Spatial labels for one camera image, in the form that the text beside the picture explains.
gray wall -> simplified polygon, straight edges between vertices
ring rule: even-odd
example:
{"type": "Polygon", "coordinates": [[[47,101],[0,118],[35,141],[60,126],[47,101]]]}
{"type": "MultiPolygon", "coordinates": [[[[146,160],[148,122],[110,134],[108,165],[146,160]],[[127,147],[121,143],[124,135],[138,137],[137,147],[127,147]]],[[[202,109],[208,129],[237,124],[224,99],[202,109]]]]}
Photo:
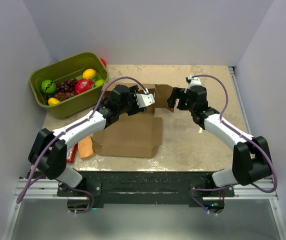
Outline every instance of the gray wall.
{"type": "Polygon", "coordinates": [[[51,57],[22,0],[0,0],[0,238],[17,179],[25,175],[27,156],[42,125],[29,75],[51,57]]]}
{"type": "Polygon", "coordinates": [[[51,55],[234,66],[272,0],[24,0],[51,55]]]}
{"type": "Polygon", "coordinates": [[[251,130],[268,139],[286,221],[286,0],[274,0],[236,73],[251,130]]]}

open cardboard box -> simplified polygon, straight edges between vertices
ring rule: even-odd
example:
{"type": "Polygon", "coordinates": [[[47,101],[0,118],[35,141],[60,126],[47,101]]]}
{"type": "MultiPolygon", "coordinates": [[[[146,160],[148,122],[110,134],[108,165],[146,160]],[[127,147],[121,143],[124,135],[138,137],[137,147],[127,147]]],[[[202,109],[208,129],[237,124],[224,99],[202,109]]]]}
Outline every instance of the open cardboard box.
{"type": "MultiPolygon", "coordinates": [[[[121,83],[131,87],[135,84],[121,83]]],[[[106,95],[119,83],[115,83],[106,91],[106,95]]],[[[157,154],[163,142],[163,119],[154,117],[156,108],[165,108],[174,112],[167,105],[173,87],[165,84],[144,84],[150,93],[155,94],[155,104],[147,111],[128,116],[120,115],[119,120],[108,128],[93,134],[93,149],[102,156],[152,158],[157,154]]]]}

plastic container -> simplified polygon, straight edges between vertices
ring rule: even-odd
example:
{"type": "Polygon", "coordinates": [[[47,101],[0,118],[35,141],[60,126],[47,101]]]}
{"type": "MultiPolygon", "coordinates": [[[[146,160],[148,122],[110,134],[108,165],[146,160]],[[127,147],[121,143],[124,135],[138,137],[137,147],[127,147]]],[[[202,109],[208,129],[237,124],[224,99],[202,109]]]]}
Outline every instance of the plastic container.
{"type": "Polygon", "coordinates": [[[65,119],[70,115],[96,104],[102,93],[102,86],[94,87],[53,106],[45,104],[44,93],[41,92],[42,81],[52,80],[58,84],[64,80],[73,78],[80,80],[83,78],[83,72],[86,69],[96,70],[99,77],[106,82],[109,79],[109,74],[102,61],[91,52],[78,54],[34,72],[29,82],[37,103],[57,119],[65,119]]]}

red ball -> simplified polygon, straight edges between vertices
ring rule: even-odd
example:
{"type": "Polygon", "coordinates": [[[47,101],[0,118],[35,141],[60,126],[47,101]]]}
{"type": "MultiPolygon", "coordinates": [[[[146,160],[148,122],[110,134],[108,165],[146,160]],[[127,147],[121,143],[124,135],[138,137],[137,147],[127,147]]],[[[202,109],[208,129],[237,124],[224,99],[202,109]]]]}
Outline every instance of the red ball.
{"type": "Polygon", "coordinates": [[[101,58],[101,61],[103,62],[104,66],[106,67],[107,66],[106,61],[103,58],[101,58]]]}

cable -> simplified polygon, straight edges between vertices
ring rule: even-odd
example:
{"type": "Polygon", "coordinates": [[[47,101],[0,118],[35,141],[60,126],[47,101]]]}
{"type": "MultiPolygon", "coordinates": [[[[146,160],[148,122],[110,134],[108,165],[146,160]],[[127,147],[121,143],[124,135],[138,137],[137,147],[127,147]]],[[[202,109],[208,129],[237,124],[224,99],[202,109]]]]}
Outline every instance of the cable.
{"type": "Polygon", "coordinates": [[[44,154],[47,152],[47,150],[48,150],[48,149],[54,144],[54,142],[56,142],[62,135],[66,134],[66,132],[68,132],[69,130],[71,130],[71,129],[73,129],[73,128],[75,128],[75,127],[77,127],[77,126],[79,126],[79,125],[81,125],[81,124],[83,124],[83,123],[85,123],[85,122],[87,122],[87,121],[89,121],[90,118],[91,118],[91,117],[94,115],[94,113],[96,112],[97,108],[99,107],[99,105],[100,105],[100,103],[101,103],[101,101],[102,101],[102,99],[103,99],[103,97],[104,97],[104,95],[105,95],[107,89],[108,89],[113,83],[115,83],[115,82],[117,82],[117,81],[119,81],[119,80],[121,80],[121,79],[130,79],[130,80],[133,80],[134,82],[136,82],[138,85],[140,85],[140,86],[142,87],[142,89],[143,89],[143,91],[144,91],[145,94],[148,94],[148,89],[145,88],[144,85],[142,85],[138,80],[136,80],[136,79],[133,78],[133,77],[130,77],[130,76],[121,76],[121,77],[119,77],[119,78],[117,78],[117,79],[115,79],[115,80],[112,80],[112,81],[106,86],[106,88],[102,91],[102,94],[100,95],[100,97],[99,97],[99,99],[98,99],[98,101],[97,101],[97,104],[96,104],[96,106],[94,107],[92,113],[89,115],[89,117],[88,117],[87,119],[84,119],[83,121],[80,121],[80,122],[78,122],[78,123],[76,123],[76,124],[70,126],[69,128],[66,129],[66,131],[62,131],[61,133],[59,133],[59,134],[58,134],[56,137],[54,137],[54,138],[48,143],[48,145],[43,149],[43,151],[41,152],[41,154],[39,155],[39,157],[38,157],[37,160],[35,161],[34,167],[33,167],[31,173],[30,173],[29,176],[28,176],[28,179],[27,179],[27,182],[26,182],[26,185],[25,185],[24,189],[21,191],[21,193],[20,193],[19,196],[17,197],[17,200],[16,200],[16,203],[17,203],[17,204],[19,204],[19,203],[24,199],[24,196],[25,196],[25,194],[26,194],[28,188],[29,188],[32,184],[34,184],[37,180],[40,179],[40,177],[38,177],[38,178],[36,178],[36,179],[34,179],[34,180],[32,181],[32,178],[33,178],[33,176],[34,176],[34,174],[35,174],[35,172],[36,172],[36,169],[37,169],[37,167],[38,167],[40,161],[42,160],[44,154]]]}
{"type": "Polygon", "coordinates": [[[89,202],[88,202],[88,206],[87,206],[87,208],[85,210],[81,210],[81,211],[76,211],[75,210],[75,214],[84,214],[84,213],[87,213],[90,209],[92,209],[92,207],[94,206],[95,200],[94,200],[94,196],[89,191],[73,188],[73,187],[69,186],[68,184],[66,184],[64,182],[63,182],[63,185],[66,186],[68,189],[70,189],[72,191],[80,192],[80,193],[84,193],[84,194],[89,195],[89,201],[90,201],[90,199],[92,200],[92,203],[90,205],[89,205],[89,202]]]}
{"type": "MultiPolygon", "coordinates": [[[[227,89],[226,89],[225,85],[223,84],[223,82],[222,82],[220,79],[218,79],[217,77],[212,76],[212,75],[198,74],[198,75],[192,76],[192,78],[199,78],[199,77],[212,78],[212,79],[218,81],[218,83],[223,87],[223,90],[224,90],[224,92],[225,92],[226,101],[225,101],[225,105],[224,105],[224,107],[223,107],[223,110],[221,111],[221,113],[220,113],[220,115],[219,115],[219,119],[220,119],[221,123],[222,123],[224,126],[226,126],[228,129],[232,130],[234,133],[236,133],[237,135],[239,135],[240,137],[242,137],[243,139],[245,139],[246,141],[248,141],[250,144],[252,144],[255,148],[257,148],[257,149],[261,152],[261,154],[262,154],[262,155],[264,156],[264,158],[266,159],[268,166],[269,166],[270,169],[271,169],[272,175],[273,175],[273,177],[274,177],[274,185],[273,185],[272,189],[270,189],[270,190],[262,189],[262,188],[260,188],[259,186],[257,186],[256,184],[252,184],[252,185],[253,185],[254,187],[256,187],[257,189],[259,189],[260,191],[265,192],[265,193],[272,193],[272,192],[274,192],[274,191],[276,190],[276,188],[277,188],[277,176],[276,176],[276,171],[275,171],[275,168],[274,168],[274,166],[273,166],[273,164],[272,164],[271,159],[268,157],[268,155],[264,152],[264,150],[263,150],[259,145],[257,145],[257,144],[256,144],[255,142],[253,142],[251,139],[249,139],[249,138],[245,137],[244,135],[242,135],[238,130],[236,130],[236,129],[233,128],[232,126],[228,125],[228,124],[224,121],[224,119],[223,119],[223,114],[224,114],[224,112],[225,112],[225,110],[226,110],[226,108],[227,108],[227,105],[228,105],[228,93],[227,93],[227,89]]],[[[219,187],[219,188],[212,188],[212,189],[210,189],[210,188],[207,188],[207,189],[195,188],[195,189],[192,189],[190,192],[191,192],[191,193],[192,193],[192,192],[195,192],[195,191],[200,191],[200,192],[204,192],[204,191],[206,191],[206,192],[213,192],[213,191],[220,191],[220,190],[226,189],[226,188],[228,188],[228,187],[230,187],[230,186],[227,185],[227,186],[223,186],[223,187],[219,187]]],[[[216,214],[216,213],[212,212],[211,210],[207,209],[203,204],[201,204],[201,203],[200,203],[198,200],[196,200],[194,197],[192,197],[192,198],[193,198],[193,200],[194,200],[198,205],[200,205],[203,209],[207,210],[208,213],[216,214]]]]}

